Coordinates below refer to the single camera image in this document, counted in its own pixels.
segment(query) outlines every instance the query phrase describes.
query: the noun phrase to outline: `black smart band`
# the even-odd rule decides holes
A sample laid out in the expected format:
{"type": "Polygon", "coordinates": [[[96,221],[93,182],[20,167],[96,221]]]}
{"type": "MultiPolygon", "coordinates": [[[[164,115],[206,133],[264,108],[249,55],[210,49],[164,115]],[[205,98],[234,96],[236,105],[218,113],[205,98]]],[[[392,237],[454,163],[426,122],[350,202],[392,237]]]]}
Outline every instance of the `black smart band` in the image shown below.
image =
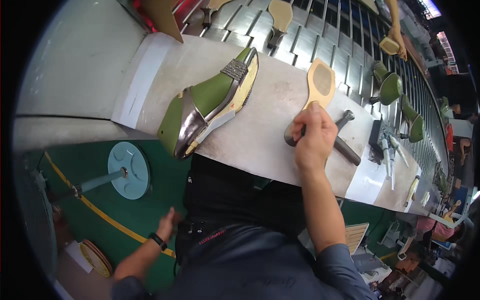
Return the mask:
{"type": "Polygon", "coordinates": [[[154,240],[160,246],[162,251],[165,251],[165,249],[167,248],[167,243],[165,243],[156,233],[150,233],[148,238],[154,240]]]}

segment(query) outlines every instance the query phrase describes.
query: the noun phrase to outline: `hammer head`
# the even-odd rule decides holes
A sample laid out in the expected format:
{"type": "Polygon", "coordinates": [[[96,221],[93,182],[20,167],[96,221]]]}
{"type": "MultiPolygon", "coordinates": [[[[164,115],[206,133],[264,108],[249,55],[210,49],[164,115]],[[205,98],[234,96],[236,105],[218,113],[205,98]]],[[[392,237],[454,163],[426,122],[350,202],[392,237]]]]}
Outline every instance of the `hammer head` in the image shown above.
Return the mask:
{"type": "Polygon", "coordinates": [[[350,109],[345,110],[345,112],[343,113],[343,117],[349,121],[352,121],[353,119],[355,119],[355,115],[353,114],[353,111],[351,111],[350,109]]]}

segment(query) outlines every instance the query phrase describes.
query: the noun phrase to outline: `factory floor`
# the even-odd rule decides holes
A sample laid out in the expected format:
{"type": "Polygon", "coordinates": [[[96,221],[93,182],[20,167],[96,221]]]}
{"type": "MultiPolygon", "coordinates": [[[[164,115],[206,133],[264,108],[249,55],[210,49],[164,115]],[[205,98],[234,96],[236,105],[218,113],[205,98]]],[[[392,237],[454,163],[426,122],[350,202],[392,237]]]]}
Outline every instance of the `factory floor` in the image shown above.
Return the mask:
{"type": "MultiPolygon", "coordinates": [[[[31,153],[29,160],[35,166],[38,164],[38,169],[43,171],[44,177],[48,179],[48,189],[55,195],[61,195],[67,192],[69,187],[59,173],[72,184],[105,175],[108,155],[117,142],[54,147],[47,149],[48,155],[43,155],[43,152],[31,153]]],[[[185,213],[182,198],[190,160],[177,161],[171,158],[159,141],[132,143],[143,151],[150,166],[151,187],[142,198],[125,199],[111,184],[86,192],[84,196],[87,201],[107,215],[103,218],[98,214],[98,210],[95,212],[95,209],[87,206],[85,201],[73,196],[67,196],[54,203],[62,209],[74,238],[78,242],[82,239],[91,240],[109,259],[113,268],[140,246],[141,243],[131,236],[132,232],[146,238],[150,232],[156,230],[159,219],[167,213],[170,206],[185,213]],[[127,231],[130,235],[121,231],[119,229],[121,226],[129,229],[127,231]]],[[[350,201],[344,201],[341,210],[346,225],[370,223],[367,235],[368,248],[372,252],[380,258],[395,257],[391,254],[398,251],[397,248],[389,249],[377,244],[386,233],[390,221],[394,219],[393,211],[350,201]]],[[[175,250],[173,242],[168,247],[175,250]]],[[[171,285],[174,262],[173,257],[160,255],[146,280],[149,291],[171,285]]]]}

